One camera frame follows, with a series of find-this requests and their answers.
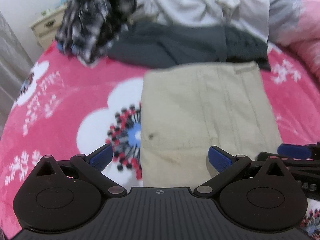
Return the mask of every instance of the white wall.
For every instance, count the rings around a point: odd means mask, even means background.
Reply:
[[[0,12],[12,28],[29,57],[35,62],[43,50],[37,45],[30,25],[41,12],[53,8],[60,0],[0,0]]]

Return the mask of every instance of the ribbed black plate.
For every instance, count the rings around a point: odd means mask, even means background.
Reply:
[[[212,200],[194,197],[187,188],[133,188],[125,197],[109,199],[95,219],[72,232],[43,235],[22,230],[14,238],[14,240],[111,239],[308,240],[309,238],[296,228],[276,234],[256,233],[239,228],[221,215]]]

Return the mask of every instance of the black and white patterned cloth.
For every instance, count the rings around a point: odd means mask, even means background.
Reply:
[[[108,41],[135,11],[136,0],[70,0],[56,40],[86,64],[106,55]]]

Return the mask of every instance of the beige pants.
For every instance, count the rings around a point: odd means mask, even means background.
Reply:
[[[216,174],[208,149],[254,159],[282,143],[254,62],[182,65],[146,74],[141,165],[145,187],[190,187]]]

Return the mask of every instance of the blue gripper pad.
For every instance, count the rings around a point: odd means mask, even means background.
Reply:
[[[112,161],[113,151],[112,146],[100,147],[97,151],[94,151],[90,155],[89,164],[99,172],[102,172],[104,168]]]
[[[216,146],[209,148],[208,157],[210,164],[215,167],[218,172],[223,172],[234,163],[232,161],[232,158],[234,158],[232,155]]]
[[[278,147],[278,154],[288,158],[305,160],[311,157],[312,152],[307,146],[283,143]]]

